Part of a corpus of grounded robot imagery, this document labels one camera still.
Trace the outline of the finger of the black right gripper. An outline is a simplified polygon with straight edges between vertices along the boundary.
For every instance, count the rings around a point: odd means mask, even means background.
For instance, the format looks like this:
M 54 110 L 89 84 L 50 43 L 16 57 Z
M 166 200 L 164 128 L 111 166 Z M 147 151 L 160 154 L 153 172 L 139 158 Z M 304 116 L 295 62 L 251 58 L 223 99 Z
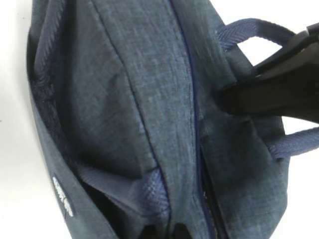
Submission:
M 319 55 L 298 54 L 215 95 L 231 115 L 285 116 L 319 121 Z
M 319 24 L 307 26 L 307 29 L 293 36 L 280 50 L 255 66 L 258 75 L 274 69 L 290 60 L 302 62 L 319 53 Z

